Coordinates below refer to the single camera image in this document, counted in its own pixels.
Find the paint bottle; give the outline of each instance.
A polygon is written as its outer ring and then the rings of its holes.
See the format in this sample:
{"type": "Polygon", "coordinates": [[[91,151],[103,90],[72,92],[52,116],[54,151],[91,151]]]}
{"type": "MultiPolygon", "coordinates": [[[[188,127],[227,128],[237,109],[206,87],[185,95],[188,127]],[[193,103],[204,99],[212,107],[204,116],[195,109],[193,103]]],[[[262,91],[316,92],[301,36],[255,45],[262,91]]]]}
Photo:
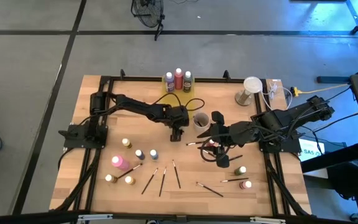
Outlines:
{"type": "Polygon", "coordinates": [[[117,182],[118,178],[108,174],[104,179],[106,179],[107,182],[115,183],[117,182]]]}
{"type": "Polygon", "coordinates": [[[140,160],[144,160],[144,154],[143,154],[143,152],[142,152],[140,149],[138,149],[138,150],[135,151],[135,155],[136,155],[140,160]]]}
{"type": "Polygon", "coordinates": [[[183,74],[180,68],[175,71],[175,89],[181,90],[183,88],[183,74]]]}
{"type": "Polygon", "coordinates": [[[129,139],[122,139],[122,144],[128,149],[132,147],[132,143],[129,141],[129,139]]]}
{"type": "Polygon", "coordinates": [[[157,151],[155,149],[150,150],[150,156],[152,156],[154,160],[158,159],[157,151]]]}
{"type": "Polygon", "coordinates": [[[175,90],[174,77],[170,72],[165,75],[165,90],[167,93],[172,93],[175,90]]]}
{"type": "Polygon", "coordinates": [[[215,144],[215,142],[212,139],[210,139],[206,145],[207,146],[214,146],[214,144],[215,144]]]}
{"type": "Polygon", "coordinates": [[[247,172],[247,168],[244,166],[238,167],[235,171],[234,174],[236,175],[241,175],[241,174],[245,174],[245,172],[247,172]]]}
{"type": "Polygon", "coordinates": [[[114,156],[111,159],[111,164],[120,170],[128,170],[129,169],[129,163],[126,160],[124,160],[121,156],[114,156]]]}
{"type": "Polygon", "coordinates": [[[240,183],[240,188],[241,189],[249,189],[251,187],[252,187],[252,183],[249,180],[248,181],[243,181],[243,182],[240,183]]]}
{"type": "Polygon", "coordinates": [[[133,179],[131,176],[126,176],[125,183],[132,185],[135,183],[135,179],[133,179]]]}
{"type": "Polygon", "coordinates": [[[185,93],[190,92],[192,82],[193,82],[193,76],[189,71],[187,71],[185,73],[185,78],[183,79],[183,91],[185,93]]]}

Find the pink paint bottle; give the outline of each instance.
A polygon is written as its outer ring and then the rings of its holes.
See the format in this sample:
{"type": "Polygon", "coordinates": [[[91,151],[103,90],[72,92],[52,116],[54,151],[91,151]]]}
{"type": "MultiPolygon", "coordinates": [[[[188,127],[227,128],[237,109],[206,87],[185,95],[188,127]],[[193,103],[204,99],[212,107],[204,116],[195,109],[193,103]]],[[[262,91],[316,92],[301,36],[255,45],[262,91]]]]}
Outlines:
{"type": "Polygon", "coordinates": [[[175,89],[181,90],[183,88],[183,74],[180,68],[175,71],[175,89]]]}
{"type": "Polygon", "coordinates": [[[129,163],[126,160],[124,160],[121,156],[114,156],[111,159],[111,164],[120,170],[128,170],[129,169],[129,163]]]}

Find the caster wheel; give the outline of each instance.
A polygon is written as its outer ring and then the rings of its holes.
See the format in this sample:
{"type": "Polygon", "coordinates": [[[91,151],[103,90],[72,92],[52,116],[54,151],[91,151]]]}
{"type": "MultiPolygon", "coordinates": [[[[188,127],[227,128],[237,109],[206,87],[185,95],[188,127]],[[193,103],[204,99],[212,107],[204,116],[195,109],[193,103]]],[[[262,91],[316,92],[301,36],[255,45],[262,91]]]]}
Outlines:
{"type": "Polygon", "coordinates": [[[349,216],[349,219],[354,223],[358,223],[358,213],[353,213],[352,215],[349,216]]]}
{"type": "Polygon", "coordinates": [[[351,34],[355,34],[355,33],[357,33],[357,31],[358,31],[358,26],[355,26],[355,27],[352,29],[351,34]]]}

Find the label on bottle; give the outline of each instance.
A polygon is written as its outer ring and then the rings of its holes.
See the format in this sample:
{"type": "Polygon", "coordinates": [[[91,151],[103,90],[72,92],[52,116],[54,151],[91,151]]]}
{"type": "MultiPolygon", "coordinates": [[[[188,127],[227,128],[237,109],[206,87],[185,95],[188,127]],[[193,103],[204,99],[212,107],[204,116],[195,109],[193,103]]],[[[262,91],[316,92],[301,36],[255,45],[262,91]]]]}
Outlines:
{"type": "Polygon", "coordinates": [[[173,82],[165,83],[165,89],[168,93],[171,93],[175,90],[175,84],[173,82]]]}
{"type": "Polygon", "coordinates": [[[184,82],[183,83],[183,91],[189,92],[191,89],[191,82],[184,82]]]}

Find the yellow cable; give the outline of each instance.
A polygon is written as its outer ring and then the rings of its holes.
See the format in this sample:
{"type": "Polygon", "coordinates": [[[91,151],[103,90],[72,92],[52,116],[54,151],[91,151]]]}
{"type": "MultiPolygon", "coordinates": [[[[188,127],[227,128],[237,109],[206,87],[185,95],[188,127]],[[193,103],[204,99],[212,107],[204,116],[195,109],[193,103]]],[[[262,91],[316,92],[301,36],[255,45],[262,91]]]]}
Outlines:
{"type": "Polygon", "coordinates": [[[300,90],[298,90],[298,93],[303,93],[303,94],[316,93],[316,92],[319,92],[319,91],[330,90],[330,89],[333,89],[333,88],[338,88],[338,87],[348,86],[348,85],[349,84],[342,84],[342,85],[331,86],[331,87],[328,87],[328,88],[323,88],[323,89],[320,89],[320,90],[313,90],[313,91],[300,91],[300,90]]]}

